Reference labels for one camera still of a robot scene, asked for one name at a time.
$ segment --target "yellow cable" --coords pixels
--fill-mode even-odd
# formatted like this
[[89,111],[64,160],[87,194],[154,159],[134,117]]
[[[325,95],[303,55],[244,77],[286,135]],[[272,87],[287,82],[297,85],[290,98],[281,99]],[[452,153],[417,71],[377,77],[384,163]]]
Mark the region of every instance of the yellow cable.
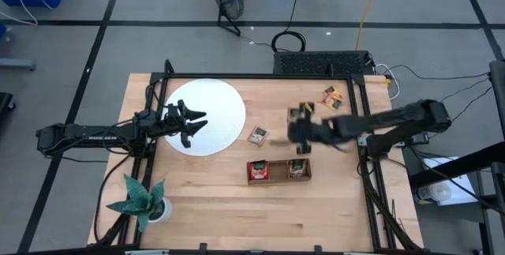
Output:
[[372,0],[368,0],[365,8],[365,12],[363,13],[363,17],[361,17],[361,22],[360,22],[360,29],[357,31],[357,41],[356,41],[356,47],[354,48],[355,51],[360,48],[360,42],[361,42],[361,30],[363,29],[363,23],[365,22],[366,14],[368,13],[368,10],[370,9],[370,5],[372,4]]

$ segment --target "brown box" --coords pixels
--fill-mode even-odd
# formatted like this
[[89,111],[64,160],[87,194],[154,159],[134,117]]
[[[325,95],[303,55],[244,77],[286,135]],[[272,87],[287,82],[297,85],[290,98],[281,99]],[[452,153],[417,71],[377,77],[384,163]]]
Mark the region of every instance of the brown box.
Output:
[[310,161],[309,159],[303,159],[306,162],[306,173],[305,176],[298,178],[290,177],[290,166],[289,162],[295,159],[287,159],[287,160],[273,160],[268,161],[268,179],[254,179],[251,180],[249,177],[249,164],[245,170],[247,171],[247,184],[248,185],[263,185],[263,184],[278,184],[278,183],[288,183],[288,182],[304,182],[309,181],[312,177],[312,171],[310,169]]

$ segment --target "black stand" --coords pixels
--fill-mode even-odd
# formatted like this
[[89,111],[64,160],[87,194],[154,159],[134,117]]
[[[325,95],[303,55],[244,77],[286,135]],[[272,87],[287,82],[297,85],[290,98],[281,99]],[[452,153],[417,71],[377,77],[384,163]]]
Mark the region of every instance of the black stand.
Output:
[[[222,25],[221,24],[221,17],[225,17],[228,20],[228,22],[230,22],[231,26],[233,26],[235,28],[235,30],[230,29],[229,27],[227,27],[225,25]],[[240,30],[237,28],[235,23],[230,19],[230,17],[228,16],[228,13],[226,13],[223,6],[219,7],[218,26],[229,31],[229,32],[232,32],[233,34],[240,37]]]

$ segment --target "white circular plate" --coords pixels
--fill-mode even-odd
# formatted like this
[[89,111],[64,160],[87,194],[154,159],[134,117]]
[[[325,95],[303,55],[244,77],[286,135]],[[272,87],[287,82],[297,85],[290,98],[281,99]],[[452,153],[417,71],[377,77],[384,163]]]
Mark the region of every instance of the white circular plate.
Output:
[[203,111],[205,117],[193,122],[208,120],[207,125],[193,137],[188,137],[191,148],[181,143],[181,134],[165,136],[172,147],[189,156],[209,156],[229,147],[237,140],[245,123],[245,105],[240,94],[231,85],[215,79],[199,79],[182,85],[168,98],[165,105],[184,100],[191,111]]

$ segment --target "wooden tabletop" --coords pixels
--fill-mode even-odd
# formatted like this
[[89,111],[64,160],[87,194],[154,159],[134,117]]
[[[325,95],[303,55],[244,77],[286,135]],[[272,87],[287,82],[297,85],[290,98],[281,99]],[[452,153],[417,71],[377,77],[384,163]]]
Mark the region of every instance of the wooden tabletop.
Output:
[[[130,75],[120,121],[144,108],[149,78],[150,74]],[[384,77],[370,76],[365,80],[371,112],[391,109]],[[166,96],[188,81],[170,79]],[[229,148],[205,157],[181,154],[164,138],[159,138],[151,185],[165,179],[165,196],[173,203],[174,213],[165,223],[150,224],[142,235],[140,247],[198,249],[199,244],[205,242],[209,249],[310,251],[314,245],[321,245],[324,251],[372,251],[365,191],[356,172],[355,142],[348,144],[349,153],[312,144],[312,153],[308,156],[312,167],[310,182],[247,185],[246,162],[298,157],[294,145],[275,143],[286,141],[289,107],[297,107],[303,101],[316,102],[315,121],[336,114],[350,114],[346,82],[223,81],[233,86],[244,100],[244,129]],[[337,113],[319,103],[322,91],[330,85],[335,85],[346,99]],[[247,141],[255,126],[269,132],[261,148]],[[389,156],[403,162],[399,149],[392,149]],[[121,158],[111,155],[107,171]],[[130,174],[132,165],[133,161],[129,160],[119,167],[105,186],[99,213],[99,236],[103,236],[119,216],[105,205],[125,199],[122,174]],[[423,246],[405,168],[389,162],[381,165],[390,206],[395,199],[397,218],[414,242]],[[377,218],[382,226],[382,219]],[[133,240],[134,227],[132,218],[127,242]],[[382,228],[380,239],[385,246]],[[91,233],[89,242],[94,241]]]

